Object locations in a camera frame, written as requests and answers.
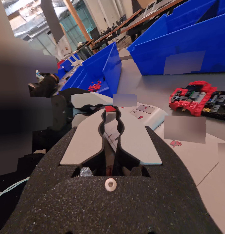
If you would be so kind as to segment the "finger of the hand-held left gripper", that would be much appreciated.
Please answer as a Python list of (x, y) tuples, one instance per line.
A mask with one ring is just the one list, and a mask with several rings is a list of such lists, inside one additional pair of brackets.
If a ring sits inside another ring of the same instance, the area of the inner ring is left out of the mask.
[(84, 110), (90, 107), (113, 106), (113, 99), (96, 92), (71, 95), (71, 103), (75, 109)]
[(81, 111), (73, 109), (73, 127), (84, 126), (88, 127), (92, 124), (99, 124), (102, 121), (102, 109), (95, 108)]

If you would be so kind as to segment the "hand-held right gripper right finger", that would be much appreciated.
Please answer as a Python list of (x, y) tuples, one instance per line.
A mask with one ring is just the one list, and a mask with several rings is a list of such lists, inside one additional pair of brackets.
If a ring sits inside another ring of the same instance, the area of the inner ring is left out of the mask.
[(119, 132), (117, 153), (122, 153), (124, 166), (162, 165), (146, 127), (138, 118), (118, 107), (116, 120)]

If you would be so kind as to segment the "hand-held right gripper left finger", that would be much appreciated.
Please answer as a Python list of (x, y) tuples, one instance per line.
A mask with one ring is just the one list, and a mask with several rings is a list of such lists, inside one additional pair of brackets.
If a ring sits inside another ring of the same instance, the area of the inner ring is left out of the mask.
[(83, 166), (104, 150), (106, 110), (100, 109), (84, 119), (60, 161), (62, 166)]

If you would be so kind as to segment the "pile of red lego pieces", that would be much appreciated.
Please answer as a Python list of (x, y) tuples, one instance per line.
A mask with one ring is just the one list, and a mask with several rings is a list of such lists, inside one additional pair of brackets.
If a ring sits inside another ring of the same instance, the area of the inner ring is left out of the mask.
[(101, 88), (102, 81), (97, 81), (97, 83), (92, 82), (92, 84), (88, 87), (88, 91), (97, 92)]

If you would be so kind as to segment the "lego instruction booklet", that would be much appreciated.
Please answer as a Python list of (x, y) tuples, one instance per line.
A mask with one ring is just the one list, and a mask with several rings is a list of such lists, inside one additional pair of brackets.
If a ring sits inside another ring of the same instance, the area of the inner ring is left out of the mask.
[(206, 133), (205, 144), (164, 138), (164, 120), (167, 113), (157, 107), (137, 103), (125, 107), (180, 157), (199, 190), (213, 220), (225, 234), (225, 141)]

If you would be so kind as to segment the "red and black lego car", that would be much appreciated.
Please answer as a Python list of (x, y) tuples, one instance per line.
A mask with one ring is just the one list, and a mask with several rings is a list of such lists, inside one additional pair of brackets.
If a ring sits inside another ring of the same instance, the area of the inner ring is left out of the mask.
[(172, 110), (188, 110), (195, 117), (205, 116), (225, 121), (225, 91), (218, 91), (206, 81), (194, 81), (177, 88), (169, 97)]

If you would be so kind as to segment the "person's left hand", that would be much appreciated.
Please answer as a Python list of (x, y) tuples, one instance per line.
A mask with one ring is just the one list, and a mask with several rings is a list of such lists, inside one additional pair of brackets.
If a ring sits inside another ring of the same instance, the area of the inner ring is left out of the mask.
[(53, 73), (40, 73), (44, 79), (36, 88), (30, 90), (30, 97), (50, 98), (59, 83), (59, 77)]

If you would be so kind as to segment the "blue bin with red pieces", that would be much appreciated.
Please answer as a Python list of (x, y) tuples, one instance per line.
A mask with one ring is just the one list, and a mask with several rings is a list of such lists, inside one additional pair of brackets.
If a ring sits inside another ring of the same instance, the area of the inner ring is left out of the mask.
[(66, 81), (61, 91), (68, 88), (88, 90), (90, 85), (100, 81), (97, 93), (113, 98), (117, 93), (122, 63), (115, 42), (100, 50), (79, 66)]

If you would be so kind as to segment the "blue plastic bin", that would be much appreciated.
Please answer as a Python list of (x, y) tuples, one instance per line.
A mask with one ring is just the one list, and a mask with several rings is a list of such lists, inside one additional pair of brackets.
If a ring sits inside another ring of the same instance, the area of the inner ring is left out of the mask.
[[(74, 54), (74, 56), (77, 58), (77, 59), (80, 59), (77, 55), (77, 53)], [(61, 64), (61, 68), (58, 69), (58, 73), (67, 73), (69, 72), (70, 70), (73, 69), (73, 66), (71, 66), (71, 63), (69, 60), (65, 60), (62, 64)]]

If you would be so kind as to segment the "black printed box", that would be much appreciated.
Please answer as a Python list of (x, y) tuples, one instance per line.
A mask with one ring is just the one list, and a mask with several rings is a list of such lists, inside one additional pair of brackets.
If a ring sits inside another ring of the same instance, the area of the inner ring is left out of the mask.
[(83, 61), (85, 61), (88, 58), (90, 58), (91, 56), (93, 56), (93, 52), (85, 44), (78, 46), (77, 51), (78, 51), (77, 52), (78, 57)]

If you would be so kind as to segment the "white printed paper sheets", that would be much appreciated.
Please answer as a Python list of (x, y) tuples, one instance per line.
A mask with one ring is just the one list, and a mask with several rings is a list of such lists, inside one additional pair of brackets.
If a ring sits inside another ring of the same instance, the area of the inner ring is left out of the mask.
[(68, 54), (72, 53), (72, 48), (66, 36), (62, 36), (56, 46), (56, 58), (63, 60)]

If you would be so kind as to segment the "large blue divided bin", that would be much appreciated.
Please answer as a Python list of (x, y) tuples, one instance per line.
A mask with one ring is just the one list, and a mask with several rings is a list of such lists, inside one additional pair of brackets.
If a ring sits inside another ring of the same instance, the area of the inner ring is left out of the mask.
[(142, 75), (225, 72), (225, 0), (189, 0), (128, 48)]

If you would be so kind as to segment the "long wooden desk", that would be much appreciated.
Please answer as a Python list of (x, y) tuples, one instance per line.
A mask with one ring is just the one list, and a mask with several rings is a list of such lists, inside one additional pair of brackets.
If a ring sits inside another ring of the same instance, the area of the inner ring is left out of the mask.
[(101, 38), (94, 41), (95, 48), (99, 48), (101, 45), (108, 45), (108, 41), (116, 38), (120, 34), (127, 32), (128, 30), (155, 18), (157, 15), (163, 13), (166, 10), (169, 10), (173, 6), (176, 6), (179, 3), (183, 3), (183, 0), (149, 0), (145, 2), (145, 9), (139, 9), (132, 16), (129, 17), (126, 21), (122, 22), (115, 29), (106, 33)]

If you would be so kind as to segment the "wooden post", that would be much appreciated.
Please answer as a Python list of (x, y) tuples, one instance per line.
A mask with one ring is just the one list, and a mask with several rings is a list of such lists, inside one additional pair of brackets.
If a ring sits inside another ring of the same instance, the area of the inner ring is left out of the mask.
[(84, 35), (85, 39), (87, 41), (91, 41), (89, 34), (87, 33), (85, 26), (83, 25), (81, 19), (79, 18), (74, 6), (70, 2), (70, 0), (64, 0), (64, 3), (68, 10), (70, 11), (71, 15), (73, 16), (74, 20), (76, 21), (78, 27), (80, 28), (82, 34)]

